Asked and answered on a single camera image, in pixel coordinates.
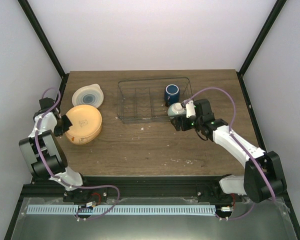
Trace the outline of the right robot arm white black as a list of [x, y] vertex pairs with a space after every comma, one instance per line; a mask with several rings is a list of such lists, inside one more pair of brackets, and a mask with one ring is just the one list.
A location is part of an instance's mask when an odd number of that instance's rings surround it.
[[200, 139], [223, 147], [243, 166], [243, 176], [227, 175], [212, 188], [215, 200], [222, 202], [237, 194], [260, 203], [287, 190], [280, 156], [254, 146], [230, 129], [226, 121], [216, 119], [207, 99], [173, 103], [168, 116], [176, 131], [195, 130]]

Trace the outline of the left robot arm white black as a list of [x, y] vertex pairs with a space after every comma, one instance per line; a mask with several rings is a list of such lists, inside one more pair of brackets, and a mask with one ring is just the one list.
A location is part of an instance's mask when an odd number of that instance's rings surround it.
[[87, 202], [92, 189], [84, 184], [80, 173], [68, 166], [67, 157], [57, 141], [72, 126], [66, 115], [60, 115], [57, 103], [49, 97], [39, 100], [40, 110], [34, 114], [34, 127], [18, 145], [34, 179], [50, 180], [74, 191], [79, 201]]

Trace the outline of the black wire dish rack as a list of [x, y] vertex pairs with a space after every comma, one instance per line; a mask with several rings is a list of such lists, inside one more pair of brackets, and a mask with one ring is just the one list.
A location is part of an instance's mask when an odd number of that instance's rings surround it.
[[124, 124], [168, 122], [168, 107], [164, 100], [165, 88], [179, 87], [179, 100], [190, 98], [192, 87], [187, 77], [161, 77], [122, 80], [117, 85], [117, 117]]

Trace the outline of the orange plastic plate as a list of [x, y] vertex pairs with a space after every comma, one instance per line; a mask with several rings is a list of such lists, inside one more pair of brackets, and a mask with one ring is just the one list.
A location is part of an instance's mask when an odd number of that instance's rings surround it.
[[83, 127], [88, 125], [91, 128], [102, 126], [102, 115], [100, 111], [91, 105], [77, 105], [65, 114], [71, 121], [72, 126]]

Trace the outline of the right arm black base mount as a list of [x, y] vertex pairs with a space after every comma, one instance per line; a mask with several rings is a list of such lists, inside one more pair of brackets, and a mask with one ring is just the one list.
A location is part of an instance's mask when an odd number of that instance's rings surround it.
[[223, 193], [219, 187], [203, 184], [196, 187], [197, 198], [200, 202], [230, 203], [232, 201], [242, 202], [243, 198], [235, 194]]

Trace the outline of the wooden bird painted plate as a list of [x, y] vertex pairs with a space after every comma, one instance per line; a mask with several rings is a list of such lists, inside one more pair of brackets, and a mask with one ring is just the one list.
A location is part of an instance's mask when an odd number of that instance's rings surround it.
[[89, 127], [88, 125], [82, 127], [76, 125], [71, 126], [65, 136], [74, 145], [84, 145], [94, 140], [101, 133], [101, 130], [102, 125], [98, 128]]

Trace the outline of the light green patterned bowl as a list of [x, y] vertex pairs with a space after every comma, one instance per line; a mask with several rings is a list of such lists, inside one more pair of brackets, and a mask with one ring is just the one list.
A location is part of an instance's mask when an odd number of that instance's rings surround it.
[[180, 102], [171, 104], [167, 110], [167, 115], [169, 117], [175, 117], [175, 116], [185, 115], [185, 114], [186, 114], [186, 110]]

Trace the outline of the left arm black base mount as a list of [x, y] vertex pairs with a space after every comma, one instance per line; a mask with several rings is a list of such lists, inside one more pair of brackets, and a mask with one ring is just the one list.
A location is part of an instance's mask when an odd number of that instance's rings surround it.
[[101, 203], [107, 199], [107, 193], [107, 187], [86, 189], [71, 186], [64, 192], [63, 201], [75, 204], [85, 204], [93, 201]]

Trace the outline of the dark blue ceramic mug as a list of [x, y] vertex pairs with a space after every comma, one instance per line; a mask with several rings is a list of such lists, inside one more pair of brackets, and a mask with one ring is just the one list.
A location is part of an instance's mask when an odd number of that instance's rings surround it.
[[178, 103], [180, 100], [180, 89], [175, 84], [169, 84], [164, 90], [165, 106], [169, 107], [172, 104]]

